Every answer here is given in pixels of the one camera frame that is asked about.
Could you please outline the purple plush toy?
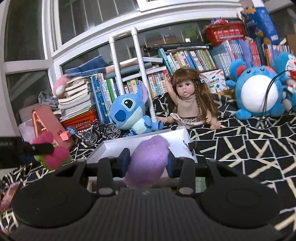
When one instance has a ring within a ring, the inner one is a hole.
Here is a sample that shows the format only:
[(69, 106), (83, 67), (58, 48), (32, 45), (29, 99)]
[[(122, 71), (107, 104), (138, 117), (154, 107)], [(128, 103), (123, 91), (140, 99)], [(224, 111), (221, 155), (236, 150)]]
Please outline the purple plush toy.
[(128, 188), (151, 188), (168, 164), (169, 142), (160, 135), (142, 141), (130, 158), (125, 175)]

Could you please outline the pink green scrunchie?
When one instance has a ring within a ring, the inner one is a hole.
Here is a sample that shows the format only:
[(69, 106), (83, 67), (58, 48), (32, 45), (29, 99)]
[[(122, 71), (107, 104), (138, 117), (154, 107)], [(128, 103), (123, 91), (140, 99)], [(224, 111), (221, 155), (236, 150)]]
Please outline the pink green scrunchie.
[(50, 144), (53, 147), (53, 152), (50, 154), (34, 155), (35, 160), (48, 170), (59, 169), (63, 164), (72, 160), (67, 148), (54, 144), (54, 137), (51, 132), (43, 131), (33, 140), (33, 144)]

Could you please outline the white shallow cardboard box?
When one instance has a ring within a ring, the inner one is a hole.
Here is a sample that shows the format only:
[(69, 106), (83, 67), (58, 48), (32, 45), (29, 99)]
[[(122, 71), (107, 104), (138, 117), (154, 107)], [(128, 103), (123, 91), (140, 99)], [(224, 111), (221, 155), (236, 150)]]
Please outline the white shallow cardboard box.
[(177, 127), (174, 131), (167, 129), (104, 141), (86, 161), (90, 164), (97, 163), (102, 158), (118, 157), (123, 149), (128, 148), (132, 160), (126, 176), (114, 178), (116, 183), (125, 184), (128, 188), (174, 187), (179, 180), (168, 176), (165, 154), (171, 151), (175, 157), (187, 157), (196, 161), (196, 157), (186, 146), (190, 142), (187, 129)]

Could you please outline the miniature black bicycle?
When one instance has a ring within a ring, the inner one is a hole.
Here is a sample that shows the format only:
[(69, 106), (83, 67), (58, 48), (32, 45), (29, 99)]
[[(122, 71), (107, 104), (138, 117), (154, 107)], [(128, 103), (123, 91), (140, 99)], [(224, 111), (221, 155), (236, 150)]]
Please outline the miniature black bicycle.
[(95, 145), (102, 140), (113, 140), (122, 137), (121, 130), (114, 123), (101, 123), (98, 120), (90, 122), (82, 134), (83, 142), (87, 146)]

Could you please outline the pink triangular miniature house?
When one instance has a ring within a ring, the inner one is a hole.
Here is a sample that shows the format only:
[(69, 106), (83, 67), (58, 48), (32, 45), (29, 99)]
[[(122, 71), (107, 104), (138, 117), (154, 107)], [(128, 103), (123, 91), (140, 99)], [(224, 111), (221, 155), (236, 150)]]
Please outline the pink triangular miniature house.
[(32, 121), (36, 137), (43, 131), (48, 131), (53, 134), (56, 145), (69, 150), (73, 147), (74, 141), (71, 138), (70, 132), (61, 125), (49, 105), (41, 105), (33, 109)]

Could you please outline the brown-haired baby doll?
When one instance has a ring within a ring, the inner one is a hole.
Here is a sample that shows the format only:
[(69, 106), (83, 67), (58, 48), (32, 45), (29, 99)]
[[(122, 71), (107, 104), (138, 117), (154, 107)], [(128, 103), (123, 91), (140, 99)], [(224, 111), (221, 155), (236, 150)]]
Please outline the brown-haired baby doll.
[(164, 81), (170, 97), (171, 113), (157, 120), (188, 128), (208, 124), (212, 130), (220, 129), (217, 105), (198, 70), (180, 68), (173, 76), (166, 73)]

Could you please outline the stack of horizontal books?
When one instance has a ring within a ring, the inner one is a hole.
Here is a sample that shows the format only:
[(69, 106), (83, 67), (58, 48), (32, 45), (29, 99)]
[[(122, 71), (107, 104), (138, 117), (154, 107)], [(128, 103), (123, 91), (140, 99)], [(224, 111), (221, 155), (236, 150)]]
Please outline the stack of horizontal books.
[(65, 121), (95, 108), (94, 93), (90, 76), (68, 77), (64, 95), (57, 97), (59, 107), (56, 113)]

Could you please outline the row of blue upright books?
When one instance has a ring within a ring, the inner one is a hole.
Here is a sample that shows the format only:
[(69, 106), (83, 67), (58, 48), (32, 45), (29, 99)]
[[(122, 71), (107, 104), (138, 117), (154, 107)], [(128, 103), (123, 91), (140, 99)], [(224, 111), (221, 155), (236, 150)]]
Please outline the row of blue upright books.
[(102, 73), (90, 76), (97, 113), (102, 123), (111, 123), (110, 110), (115, 99), (120, 96), (115, 78), (107, 78)]

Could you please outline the pink white plush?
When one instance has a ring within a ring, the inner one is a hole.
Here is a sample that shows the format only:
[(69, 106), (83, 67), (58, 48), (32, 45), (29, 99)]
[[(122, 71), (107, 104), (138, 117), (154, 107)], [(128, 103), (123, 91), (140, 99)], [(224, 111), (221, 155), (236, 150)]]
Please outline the pink white plush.
[(53, 85), (53, 95), (56, 97), (63, 96), (68, 81), (70, 79), (66, 75), (61, 76)]

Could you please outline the white illustrated box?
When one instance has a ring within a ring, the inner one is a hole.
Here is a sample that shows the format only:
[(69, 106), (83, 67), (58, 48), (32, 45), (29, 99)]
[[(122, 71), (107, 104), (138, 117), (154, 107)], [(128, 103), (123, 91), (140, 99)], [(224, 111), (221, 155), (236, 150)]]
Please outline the white illustrated box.
[(221, 69), (207, 71), (200, 74), (201, 80), (204, 80), (211, 93), (224, 92), (229, 89), (226, 85), (224, 72)]

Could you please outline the blue folded folder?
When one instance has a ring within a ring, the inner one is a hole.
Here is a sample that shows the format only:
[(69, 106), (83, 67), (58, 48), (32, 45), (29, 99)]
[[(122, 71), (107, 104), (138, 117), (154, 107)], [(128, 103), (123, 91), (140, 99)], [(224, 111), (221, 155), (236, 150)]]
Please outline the blue folded folder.
[(65, 70), (67, 77), (89, 76), (97, 73), (105, 73), (105, 68), (108, 64), (104, 61), (101, 55), (81, 64), (78, 67)]

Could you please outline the blue round white-belly plush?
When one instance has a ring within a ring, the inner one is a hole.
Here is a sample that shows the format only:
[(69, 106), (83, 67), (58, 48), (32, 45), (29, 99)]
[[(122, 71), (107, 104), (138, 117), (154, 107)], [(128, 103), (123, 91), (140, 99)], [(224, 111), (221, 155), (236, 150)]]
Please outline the blue round white-belly plush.
[(248, 68), (245, 61), (237, 59), (231, 63), (229, 71), (231, 79), (226, 85), (234, 88), (237, 119), (278, 117), (285, 112), (283, 86), (272, 68), (265, 65)]

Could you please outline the row of colourful books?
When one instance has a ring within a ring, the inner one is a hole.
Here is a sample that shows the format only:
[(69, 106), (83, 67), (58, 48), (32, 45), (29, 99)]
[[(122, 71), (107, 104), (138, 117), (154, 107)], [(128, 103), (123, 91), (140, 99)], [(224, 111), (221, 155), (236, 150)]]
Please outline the row of colourful books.
[(230, 64), (238, 59), (243, 60), (247, 67), (267, 65), (274, 67), (281, 53), (293, 54), (288, 45), (262, 44), (255, 40), (226, 40), (221, 44), (210, 46), (181, 46), (174, 49), (157, 47), (158, 55), (173, 74), (180, 68), (196, 69), (199, 72), (223, 70), (229, 77)]

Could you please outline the red plastic basket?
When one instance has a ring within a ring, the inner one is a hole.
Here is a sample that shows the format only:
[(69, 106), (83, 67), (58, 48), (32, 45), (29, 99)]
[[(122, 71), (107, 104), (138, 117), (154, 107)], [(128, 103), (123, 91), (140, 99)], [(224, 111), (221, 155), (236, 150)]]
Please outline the red plastic basket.
[(213, 46), (221, 44), (226, 40), (245, 38), (243, 22), (240, 21), (209, 25), (204, 29), (204, 34)]

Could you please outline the blue cardboard box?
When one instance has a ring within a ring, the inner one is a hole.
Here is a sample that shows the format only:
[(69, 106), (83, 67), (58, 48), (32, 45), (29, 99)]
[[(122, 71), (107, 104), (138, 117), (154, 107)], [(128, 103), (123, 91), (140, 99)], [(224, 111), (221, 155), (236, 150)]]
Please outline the blue cardboard box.
[(265, 7), (253, 7), (241, 12), (241, 17), (252, 38), (260, 38), (263, 44), (279, 45), (280, 38)]

